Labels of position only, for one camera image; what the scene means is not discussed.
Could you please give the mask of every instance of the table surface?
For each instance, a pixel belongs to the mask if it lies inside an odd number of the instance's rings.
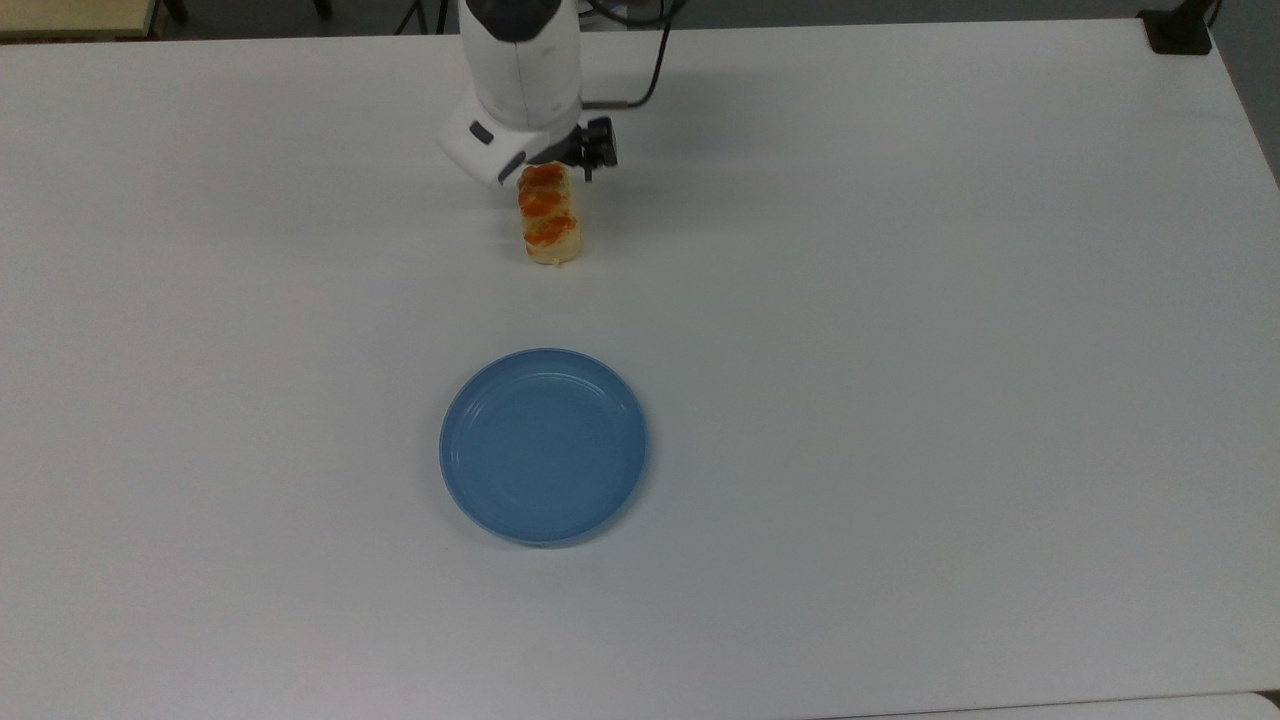
[[[1224,694],[892,715],[891,717],[897,720],[1280,720],[1280,710],[1261,696]]]
[[[584,38],[589,97],[657,36]],[[1280,192],[1132,20],[676,32],[584,255],[431,142],[456,38],[0,47],[0,715],[735,720],[1280,685]],[[445,492],[559,346],[600,537]]]
[[[0,37],[143,37],[156,0],[4,0]]]

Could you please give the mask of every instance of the bread roll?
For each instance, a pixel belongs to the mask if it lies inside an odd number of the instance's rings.
[[[520,215],[525,227],[525,252],[534,263],[559,265],[582,251],[582,233],[573,215],[573,188],[564,165],[525,168],[520,188]]]

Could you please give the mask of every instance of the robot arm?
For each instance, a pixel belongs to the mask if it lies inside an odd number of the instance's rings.
[[[525,163],[562,160],[590,172],[617,164],[608,118],[579,127],[582,68],[576,3],[460,0],[471,86],[440,128],[444,151],[481,183]]]

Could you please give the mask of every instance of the blue plate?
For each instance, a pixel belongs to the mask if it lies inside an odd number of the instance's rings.
[[[635,395],[604,364],[526,350],[476,373],[440,428],[440,470],[458,507],[490,533],[564,544],[626,507],[648,436]]]

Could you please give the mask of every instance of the orange glaze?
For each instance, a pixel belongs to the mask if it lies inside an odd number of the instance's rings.
[[[521,190],[520,211],[526,219],[545,218],[564,205],[564,196],[550,190]]]
[[[563,182],[564,165],[552,163],[549,165],[525,168],[525,172],[520,174],[516,187],[520,190],[525,190],[526,187],[559,187]]]
[[[535,247],[547,247],[548,245],[556,245],[566,234],[577,227],[577,220],[570,218],[568,215],[557,215],[554,218],[548,218],[538,224],[532,231],[525,233],[525,242]]]

